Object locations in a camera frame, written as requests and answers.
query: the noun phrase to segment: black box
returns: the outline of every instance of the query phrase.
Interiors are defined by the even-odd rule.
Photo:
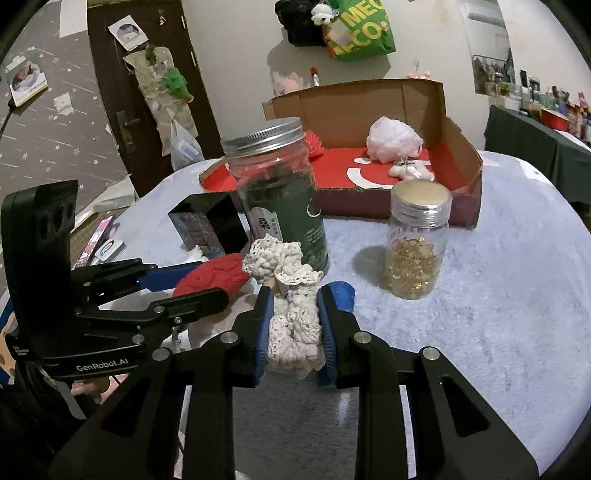
[[[197,193],[173,208],[172,220],[185,246],[202,248],[209,259],[240,253],[248,243],[238,211],[227,193]]]

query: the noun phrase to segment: dark wooden door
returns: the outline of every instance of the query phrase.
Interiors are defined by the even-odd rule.
[[[88,33],[100,94],[121,158],[131,174],[136,191],[143,196],[173,170],[170,155],[161,155],[162,143],[156,121],[139,90],[133,68],[123,60],[128,52],[108,30],[110,25],[127,15],[131,15],[144,30],[150,43],[170,50],[174,65],[187,79],[187,88],[194,96],[189,108],[205,158],[221,157],[223,151],[180,0],[129,0],[89,8]],[[133,153],[127,153],[119,129],[116,114],[120,111],[125,111],[128,121],[139,119],[129,129],[136,149]]]

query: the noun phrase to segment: metal screw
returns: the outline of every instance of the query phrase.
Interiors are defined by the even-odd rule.
[[[167,348],[157,348],[152,352],[152,358],[157,362],[166,360],[170,355],[170,351]]]
[[[437,360],[439,358],[439,350],[432,346],[428,346],[423,350],[423,357],[427,360]]]
[[[368,332],[357,332],[353,338],[357,343],[369,343],[371,342],[371,334]]]
[[[222,336],[220,337],[220,340],[223,343],[234,343],[236,342],[236,340],[238,340],[238,334],[236,332],[224,332],[222,334]]]

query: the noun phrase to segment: chinese character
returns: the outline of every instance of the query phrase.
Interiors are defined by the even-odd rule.
[[[263,230],[271,230],[266,218],[259,218],[259,228],[262,228]]]

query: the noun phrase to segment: white teddy bear keychain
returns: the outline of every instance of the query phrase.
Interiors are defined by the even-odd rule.
[[[312,21],[317,27],[320,25],[330,25],[332,19],[338,16],[339,12],[333,10],[327,4],[318,4],[312,9]]]
[[[389,177],[398,177],[403,180],[429,180],[434,181],[435,175],[427,170],[422,163],[415,163],[412,160],[401,160],[388,172]]]

